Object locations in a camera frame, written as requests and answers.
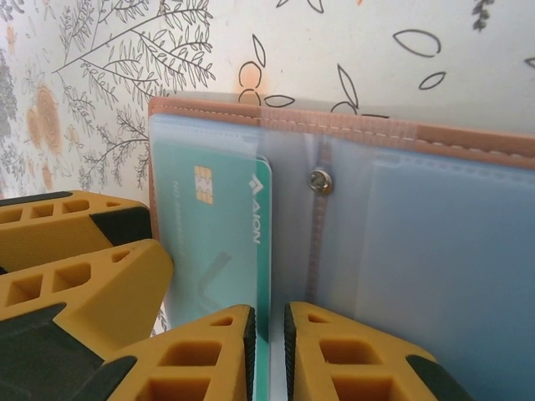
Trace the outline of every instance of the brown leather trim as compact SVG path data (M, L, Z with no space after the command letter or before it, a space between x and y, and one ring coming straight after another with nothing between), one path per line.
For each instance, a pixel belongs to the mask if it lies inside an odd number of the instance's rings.
M441 127L351 114L272 109L178 98L152 98L149 116L153 114L179 114L289 132L332 135L367 145L535 170L535 137L527 135ZM150 164L149 187L150 207L153 210L152 228L157 236Z

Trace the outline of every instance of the floral wallpaper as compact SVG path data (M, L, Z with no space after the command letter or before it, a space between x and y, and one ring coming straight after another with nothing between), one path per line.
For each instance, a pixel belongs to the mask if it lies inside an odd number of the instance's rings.
M534 12L528 0L0 0L0 197L83 188L147 202L155 95L532 134Z

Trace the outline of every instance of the black rubber pad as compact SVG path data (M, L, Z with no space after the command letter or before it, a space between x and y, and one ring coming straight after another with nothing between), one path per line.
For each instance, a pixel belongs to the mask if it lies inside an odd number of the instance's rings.
M418 355L409 355L407 362L437 401L473 401L463 387L438 363Z
M136 357L122 357L102 365L71 401L105 401L134 367Z
M90 215L113 246L152 238L150 213L143 206Z
M105 401L135 364L103 360L53 319L65 303L0 322L0 400Z
M243 347L245 348L245 380L247 385L247 400L252 401L254 385L254 363L257 353L257 324L254 308L249 310L245 332L243 333Z
M287 304L284 308L284 351L286 353L286 388L288 390L288 401L293 400L296 341L297 330L293 321L292 307L290 304Z
M51 199L66 198L72 196L72 192L51 192L49 194L39 194L31 196L20 196L18 198L2 199L0 206L20 205L21 203L50 201Z

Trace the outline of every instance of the botanical line drawing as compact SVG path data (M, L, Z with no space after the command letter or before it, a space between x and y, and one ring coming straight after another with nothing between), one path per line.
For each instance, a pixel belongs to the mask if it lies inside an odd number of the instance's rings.
M524 63L526 63L527 65L529 65L532 69L535 69L535 57L526 58L526 59L524 60Z
M76 153L78 153L79 159L82 160L83 158L81 150L84 148L84 144L80 142L80 136L78 134L78 131L72 124L67 127L64 138L69 143L68 152L70 152L72 149L75 149Z
M28 25L32 29L33 36L34 37L37 36L37 34L35 33L35 25L33 25L32 18L29 15L28 15ZM26 38L31 39L32 37L30 36L29 33L26 33Z
M420 82L420 85L418 86L419 90L429 90L433 89L435 86L439 85L444 78L446 77L446 73L444 71L440 71L439 73L434 73L425 78L423 81Z
M433 33L421 29L405 29L394 33L392 38L416 56L432 58L442 50L441 40Z
M37 101L38 88L44 83L44 72L38 71L36 63L28 63L23 76L23 94L30 96L30 101Z
M266 68L266 50L258 37L252 35L252 45L256 55L256 61L247 61L240 67L237 79L241 93L238 95L238 103L262 105L261 94L258 93L262 83L262 70ZM285 94L272 94L263 98L263 103L269 107L282 108L294 103L295 99Z
M331 113L359 114L357 112L357 110L359 110L359 98L357 97L357 91L354 88L353 80L345 71L345 69L342 68L340 64L338 64L338 76L339 76L340 83L342 85L342 89L344 90L345 97L347 100L343 100L335 104L333 108L331 109ZM388 116L380 115L380 114L361 114L361 115L388 119Z
M77 0L72 7L64 7L59 16L64 62L53 71L63 86L68 112L88 136L97 134L105 146L103 152L84 149L79 181L85 189L95 182L107 185L105 168L113 163L111 175L120 184L121 168L142 145L141 152L136 152L135 167L141 187L149 150L140 110L153 96L167 96L190 86L208 87L216 79L212 63L206 61L212 50L209 0L160 2L152 16L148 14L154 5L150 0L94 3ZM128 28L105 37L101 28L112 20ZM84 89L68 82L67 74L63 74L71 67L77 67L86 79ZM118 107L118 87L130 94L135 109ZM95 123L98 104L115 112L117 128Z
M0 164L3 168L2 173L12 175L16 181L23 180L26 174L26 163L23 152L19 152L14 143L3 147L3 153L0 155Z
M50 6L50 0L43 0L43 5L44 5L44 18L43 19L46 21L47 16L49 14L52 16L54 20L57 19L56 14L54 13L52 7Z
M41 48L41 51L43 52L44 61L50 64L50 57L48 56L48 50L46 48Z
M491 16L487 7L494 4L494 0L476 0L476 6L471 10L472 15L477 15L477 20L472 25L475 31L481 32L487 26L487 20Z
M13 94L13 78L6 64L4 50L0 49L0 145L11 136L9 120L17 116L17 99Z
M107 169L110 167L110 159L113 163L111 174L117 185L122 184L121 168L132 156L138 145L143 145L143 151L138 155L137 166L135 167L138 186L141 188L147 178L147 167L149 165L149 137L145 132L145 117L141 117L138 110L135 117L132 115L130 106L116 110L116 119L119 129L113 135L110 129L104 125L97 125L96 131L106 145L106 150L97 152L88 150L84 154L84 162L79 170L79 181L82 188L90 188L97 175L99 185L108 184Z
M165 315L164 311L162 311L161 309L158 311L158 316L156 318L156 321L160 323L160 328L161 328L162 332L166 332L169 329L168 324L167 324L166 315ZM156 329L154 327L152 329L152 331L150 332L150 336L154 337L157 334L158 334L158 332L156 332Z
M13 21L13 11L24 14L21 6L24 5L24 0L2 0L0 1L0 18L5 22Z
M441 40L433 33L421 29L404 29L394 33L392 38L406 51L423 58L433 58L442 51ZM445 77L445 71L431 74L420 82L418 89L436 88Z
M277 8L283 6L284 4L286 4L287 2L289 2L290 0L278 0L278 3L277 3ZM324 13L324 5L323 5L323 0L307 0L308 2L308 5L316 12L316 13L320 13L320 14L323 14Z

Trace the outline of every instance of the leaf pattern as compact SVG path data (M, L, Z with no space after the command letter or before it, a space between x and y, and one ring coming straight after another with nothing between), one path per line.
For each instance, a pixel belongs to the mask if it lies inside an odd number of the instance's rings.
M64 7L59 21L64 65L53 74L60 77L63 100L74 120L88 135L96 133L105 146L105 151L87 149L84 152L84 165L79 171L79 182L84 188L107 186L110 166L113 166L110 174L114 183L120 185L121 170L135 157L135 171L141 187L147 176L147 139L138 134L127 138L125 124L131 121L133 114L144 110L153 96L167 96L170 92L199 86L207 88L216 80L211 72L212 63L205 61L212 50L212 15L208 5L208 0L162 3L155 16L148 14L149 0L102 0L97 2L97 7L91 0L78 0L75 6ZM111 21L124 24L125 29L102 38L99 35L103 32L102 26ZM153 21L160 23L159 30L149 29L154 26ZM71 57L73 44L78 52ZM102 63L102 58L93 61L94 55L104 50L107 62ZM76 64L82 71L82 78L87 79L87 90L66 82L64 70ZM119 86L130 94L138 108L135 113L130 109L118 109L115 91ZM109 126L94 122L96 104L104 104L117 113L117 135ZM143 143L145 149L140 152L138 145Z
M487 20L491 14L488 12L487 7L494 4L494 0L478 0L476 6L472 10L473 15L477 15L477 20L472 25L475 31L481 32L487 26Z
M351 102L338 102L331 109L331 113L357 114L357 108Z
M359 99L357 98L357 91L354 89L353 80L351 80L348 73L338 64L338 75L342 88L344 88L345 96L348 101L356 108L359 108Z
M392 37L402 48L416 56L432 58L442 50L440 39L421 29L405 29L394 33Z
M535 69L535 57L526 58L524 62L529 65L532 69Z
M260 65L266 68L266 51L254 34L252 36L252 42L254 44L254 53L257 55L258 62Z
M446 73L444 71L431 74L429 77L426 77L423 81L421 81L420 85L418 86L418 89L429 90L429 89L436 88L438 85L442 83L445 77L446 77Z
M314 11L323 14L324 13L324 5L322 3L323 0L307 0L308 4L310 4L310 7L314 9Z
M13 93L13 78L9 67L6 65L4 50L0 49L0 104L3 107L0 113L0 145L11 136L10 120L15 119L17 114L17 98Z
M295 102L294 98L284 94L272 94L264 98L264 103L269 107L286 107Z
M13 21L13 11L24 14L23 6L24 0L10 0L9 4L7 0L0 2L0 18L5 22Z

